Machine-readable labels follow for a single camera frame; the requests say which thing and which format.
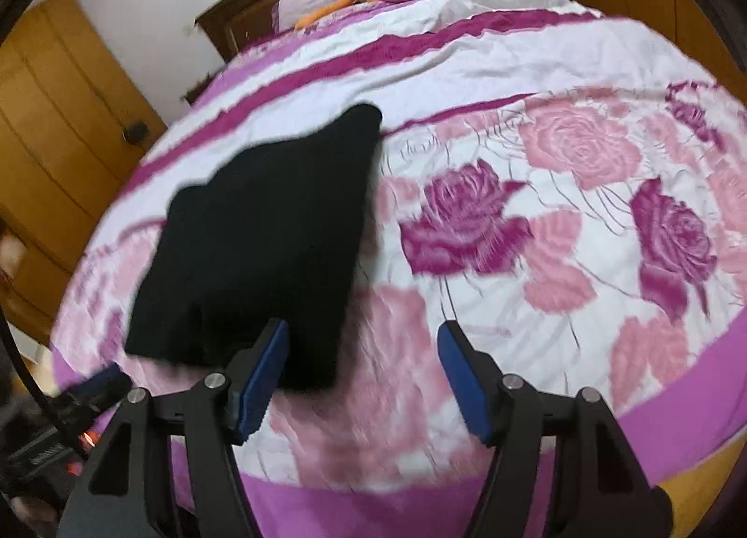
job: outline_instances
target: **pillow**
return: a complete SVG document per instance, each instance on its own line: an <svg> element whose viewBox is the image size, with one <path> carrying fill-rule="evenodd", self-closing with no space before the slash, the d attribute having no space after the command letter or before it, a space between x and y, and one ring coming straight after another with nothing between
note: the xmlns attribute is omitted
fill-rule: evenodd
<svg viewBox="0 0 747 538"><path fill-rule="evenodd" d="M293 29L300 18L336 0L279 0L273 9L273 28L276 33Z"/></svg>

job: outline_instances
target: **black cloth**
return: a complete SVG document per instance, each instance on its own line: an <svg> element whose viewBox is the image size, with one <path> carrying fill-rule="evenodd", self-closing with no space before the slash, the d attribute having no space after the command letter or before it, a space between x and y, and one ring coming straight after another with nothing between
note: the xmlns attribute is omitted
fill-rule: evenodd
<svg viewBox="0 0 747 538"><path fill-rule="evenodd" d="M381 113L347 110L299 140L242 151L171 202L125 351L223 366L272 317L290 326L281 387L334 383Z"/></svg>

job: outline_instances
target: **blue gripper pad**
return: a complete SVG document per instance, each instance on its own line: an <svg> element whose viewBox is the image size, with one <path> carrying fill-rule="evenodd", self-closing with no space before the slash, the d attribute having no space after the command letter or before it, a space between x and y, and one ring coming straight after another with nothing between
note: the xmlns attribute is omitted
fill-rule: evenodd
<svg viewBox="0 0 747 538"><path fill-rule="evenodd" d="M277 388L280 374L290 350L288 324L280 321L270 336L269 341L260 336L255 346L265 344L255 370L247 386L240 395L239 417L235 432L241 443L244 443L253 432L259 430L264 414L268 411L270 399Z"/></svg>
<svg viewBox="0 0 747 538"><path fill-rule="evenodd" d="M472 365L475 355L485 353L476 353L456 321L447 321L438 328L438 357L457 398L467 430L487 444L493 434L490 397L484 380L478 375L479 368ZM497 383L500 371L497 365L492 365L495 367Z"/></svg>

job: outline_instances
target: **bedsheet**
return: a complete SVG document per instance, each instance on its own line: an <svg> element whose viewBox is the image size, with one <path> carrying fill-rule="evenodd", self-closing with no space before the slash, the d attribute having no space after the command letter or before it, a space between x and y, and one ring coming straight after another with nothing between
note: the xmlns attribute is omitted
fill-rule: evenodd
<svg viewBox="0 0 747 538"><path fill-rule="evenodd" d="M438 363L447 318L538 389L599 389L652 483L745 425L747 113L643 24L568 0L374 3L249 48L99 224L52 335L60 380L115 361L159 395L204 375L122 352L169 200L360 101L384 140L345 370L276 394L234 450L265 536L462 534L489 452Z"/></svg>

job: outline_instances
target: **purple bedsheet border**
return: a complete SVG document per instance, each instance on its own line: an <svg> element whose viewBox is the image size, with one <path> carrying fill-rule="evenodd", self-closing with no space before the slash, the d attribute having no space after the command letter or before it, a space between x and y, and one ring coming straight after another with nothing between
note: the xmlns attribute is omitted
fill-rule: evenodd
<svg viewBox="0 0 747 538"><path fill-rule="evenodd" d="M284 97L301 86L326 78L342 76L354 70L365 71L402 62L405 59L412 59L429 50L440 49L447 43L467 35L480 36L485 32L506 34L544 29L561 24L584 23L597 19L591 13L558 14L544 9L488 12L481 13L468 20L460 20L436 33L428 32L412 35L406 37L406 39L393 35L382 36L375 42L366 44L347 55L338 56L326 62L314 64L307 69L286 74L240 100L229 110L220 111L212 121L203 125L187 139L165 151L163 155L156 156L148 163L140 165L129 182L122 188L118 200L146 184L158 173L181 159L182 156L229 135L254 110L275 99Z"/></svg>
<svg viewBox="0 0 747 538"><path fill-rule="evenodd" d="M81 380L52 347L55 380L64 388ZM666 391L624 415L620 424L651 483L692 468L747 423L747 311L700 355ZM174 474L186 480L184 447L173 448ZM547 507L550 456L543 456L533 511ZM458 537L477 500L481 477L441 487L411 487L397 493L337 492L268 483L242 476L266 538ZM187 481L177 481L182 503ZM539 536L535 514L526 536Z"/></svg>

